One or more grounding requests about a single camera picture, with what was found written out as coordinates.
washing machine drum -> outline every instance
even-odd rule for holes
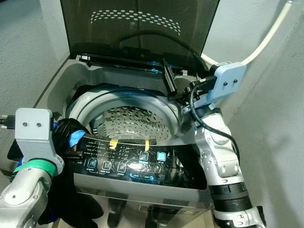
[[[180,111],[154,92],[106,85],[84,93],[66,115],[101,137],[159,142],[180,134]]]

green band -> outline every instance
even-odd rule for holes
[[[42,169],[45,172],[47,172],[51,176],[51,178],[54,177],[54,175],[57,171],[57,168],[54,164],[52,164],[48,161],[45,161],[45,160],[36,159],[36,160],[31,160],[31,161],[25,163],[24,165],[21,165],[21,166],[17,167],[14,170],[14,172],[18,172],[19,170],[24,169],[24,168]]]

washing machine lid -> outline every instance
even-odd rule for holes
[[[71,57],[79,54],[193,67],[219,0],[61,0]],[[136,36],[138,33],[148,35]]]

yellow tape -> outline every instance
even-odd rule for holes
[[[117,146],[118,140],[117,139],[111,139],[110,141],[110,149],[115,150]]]
[[[149,150],[149,140],[146,140],[146,146],[144,147],[144,151]]]

top-load washing machine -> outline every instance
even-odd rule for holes
[[[110,212],[129,207],[163,226],[179,216],[181,226],[212,208],[182,109],[218,3],[61,0],[70,57],[35,107],[91,132],[75,185],[109,198]]]

